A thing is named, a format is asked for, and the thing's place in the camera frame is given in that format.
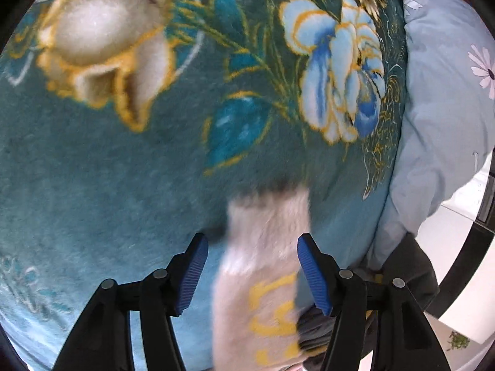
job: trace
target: pillowcase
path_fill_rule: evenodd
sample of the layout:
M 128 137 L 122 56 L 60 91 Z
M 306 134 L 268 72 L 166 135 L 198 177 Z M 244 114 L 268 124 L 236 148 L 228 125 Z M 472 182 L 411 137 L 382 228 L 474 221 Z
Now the pillowcase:
M 407 88 L 389 196 L 368 265 L 467 183 L 495 145 L 495 40 L 462 0 L 403 0 Z

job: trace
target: blue and white flower print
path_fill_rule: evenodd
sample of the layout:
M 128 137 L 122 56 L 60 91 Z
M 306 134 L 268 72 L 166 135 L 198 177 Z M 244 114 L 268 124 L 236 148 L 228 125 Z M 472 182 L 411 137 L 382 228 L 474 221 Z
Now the blue and white flower print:
M 288 47 L 309 56 L 299 83 L 305 121 L 331 144 L 372 134 L 385 81 L 370 16 L 354 0 L 342 0 L 340 22 L 310 0 L 289 0 L 279 15 Z

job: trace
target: black fabric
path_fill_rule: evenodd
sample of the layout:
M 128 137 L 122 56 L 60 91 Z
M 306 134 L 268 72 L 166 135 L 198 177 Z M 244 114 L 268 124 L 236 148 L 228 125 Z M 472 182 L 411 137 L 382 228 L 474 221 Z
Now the black fabric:
M 432 263 L 412 234 L 408 234 L 390 254 L 380 273 L 383 275 L 383 284 L 389 284 L 396 277 L 404 280 L 422 309 L 425 309 L 439 292 Z M 308 352 L 328 345 L 335 320 L 335 317 L 324 316 L 315 306 L 304 311 L 298 321 L 301 350 Z M 372 313 L 366 322 L 362 357 L 375 346 L 377 326 L 376 313 Z M 324 357 L 325 353 L 310 357 L 303 365 L 307 371 L 319 371 Z

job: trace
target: pillow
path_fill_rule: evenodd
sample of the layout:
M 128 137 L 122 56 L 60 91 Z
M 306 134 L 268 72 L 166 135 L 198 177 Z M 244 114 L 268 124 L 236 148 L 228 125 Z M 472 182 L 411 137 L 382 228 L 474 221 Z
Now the pillow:
M 462 0 L 404 0 L 406 105 L 369 266 L 481 169 L 495 144 L 495 40 Z

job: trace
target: ribbed blue pad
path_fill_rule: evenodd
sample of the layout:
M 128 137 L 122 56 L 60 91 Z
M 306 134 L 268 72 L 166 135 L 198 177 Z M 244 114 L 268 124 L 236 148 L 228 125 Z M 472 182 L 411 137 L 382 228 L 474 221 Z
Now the ribbed blue pad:
M 179 297 L 175 308 L 179 315 L 191 305 L 192 296 L 196 290 L 197 283 L 200 281 L 201 272 L 203 272 L 207 257 L 208 240 L 203 237 L 196 249 L 196 252 L 192 255 L 189 267 L 184 274 L 184 278 L 182 279 L 182 283 L 179 287 Z
M 321 309 L 324 315 L 330 315 L 332 304 L 328 295 L 325 278 L 303 237 L 300 237 L 298 240 L 298 257 L 316 307 Z

